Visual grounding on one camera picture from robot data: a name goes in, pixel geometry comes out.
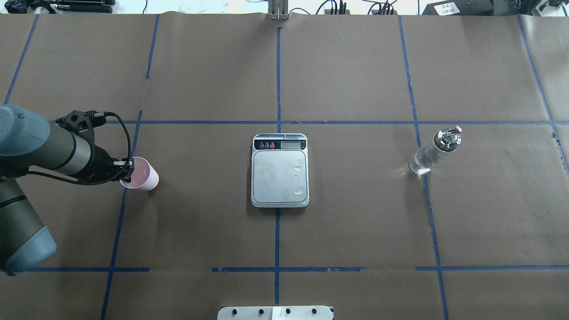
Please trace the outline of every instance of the white label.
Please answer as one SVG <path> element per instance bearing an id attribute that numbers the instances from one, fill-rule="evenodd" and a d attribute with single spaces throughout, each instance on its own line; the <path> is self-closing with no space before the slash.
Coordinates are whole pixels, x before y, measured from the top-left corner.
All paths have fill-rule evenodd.
<path id="1" fill-rule="evenodd" d="M 439 15 L 460 13 L 460 10 L 456 7 L 454 2 L 443 3 L 442 5 L 434 6 L 434 8 Z"/>

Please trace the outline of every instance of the clear liquid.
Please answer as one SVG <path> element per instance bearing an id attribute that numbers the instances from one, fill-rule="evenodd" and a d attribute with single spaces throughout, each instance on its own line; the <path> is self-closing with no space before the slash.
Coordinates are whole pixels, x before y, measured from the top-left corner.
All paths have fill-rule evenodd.
<path id="1" fill-rule="evenodd" d="M 411 160 L 409 160 L 409 167 L 416 174 L 424 175 L 431 172 L 432 168 L 439 162 L 439 154 L 442 150 L 437 147 L 434 148 L 421 148 Z"/>

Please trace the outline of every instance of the scale platform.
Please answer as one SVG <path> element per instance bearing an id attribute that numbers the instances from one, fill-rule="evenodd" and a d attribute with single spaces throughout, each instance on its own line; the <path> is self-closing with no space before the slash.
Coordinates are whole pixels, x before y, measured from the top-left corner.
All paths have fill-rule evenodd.
<path id="1" fill-rule="evenodd" d="M 257 134 L 251 156 L 251 203 L 260 208 L 299 208 L 308 201 L 306 136 Z"/>

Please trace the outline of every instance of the metal pump cap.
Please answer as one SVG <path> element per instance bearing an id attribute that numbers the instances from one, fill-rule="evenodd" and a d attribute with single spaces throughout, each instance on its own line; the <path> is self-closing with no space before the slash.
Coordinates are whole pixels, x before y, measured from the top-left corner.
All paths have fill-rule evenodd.
<path id="1" fill-rule="evenodd" d="M 462 141 L 460 133 L 462 128 L 456 126 L 455 128 L 448 128 L 439 131 L 435 135 L 435 144 L 443 151 L 455 150 Z"/>

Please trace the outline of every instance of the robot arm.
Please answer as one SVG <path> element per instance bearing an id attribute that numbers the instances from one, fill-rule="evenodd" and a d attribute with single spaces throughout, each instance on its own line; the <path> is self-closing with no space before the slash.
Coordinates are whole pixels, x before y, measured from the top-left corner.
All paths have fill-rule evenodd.
<path id="1" fill-rule="evenodd" d="M 129 155 L 112 158 L 94 143 L 93 128 L 115 116 L 123 126 Z M 53 238 L 27 200 L 16 178 L 43 175 L 82 185 L 130 181 L 134 170 L 130 137 L 114 113 L 73 111 L 49 123 L 43 116 L 15 105 L 0 105 L 0 269 L 14 276 L 55 253 Z M 29 171 L 35 165 L 76 178 L 69 180 Z"/>

